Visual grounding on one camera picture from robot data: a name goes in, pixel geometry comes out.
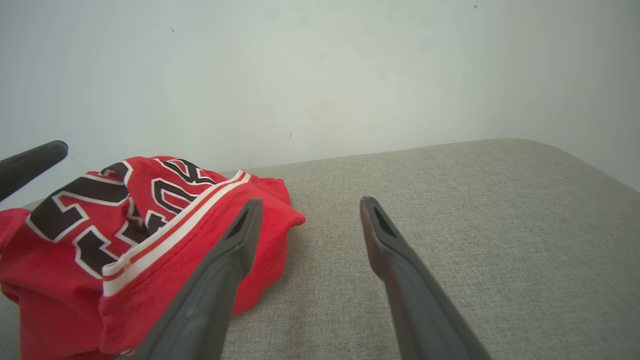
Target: red cloth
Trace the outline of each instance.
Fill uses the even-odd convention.
[[[9,209],[0,211],[0,250],[6,244],[31,212],[27,209]]]
[[[22,358],[109,359],[135,349],[254,198],[263,200],[262,229],[233,314],[282,276],[287,232],[305,221],[282,180],[244,172],[227,180],[188,161],[138,157],[54,192],[0,258],[2,291],[20,306]],[[2,215],[5,224],[24,220],[23,211]]]

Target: red jersey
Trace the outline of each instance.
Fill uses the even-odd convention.
[[[18,227],[23,211],[0,217],[15,230],[0,232],[0,243],[12,235],[0,282],[20,307],[22,358],[131,353],[254,198],[264,216],[253,268],[238,287],[238,314],[280,278],[287,232],[305,221],[282,180],[242,171],[226,179],[182,159],[137,157],[79,177]]]

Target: gray fabric surface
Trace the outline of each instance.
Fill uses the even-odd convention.
[[[486,140],[250,172],[284,179],[307,223],[282,279],[232,319],[225,359],[399,358],[363,195],[494,358],[640,358],[640,193],[565,152]],[[0,303],[0,359],[15,359],[12,309]]]

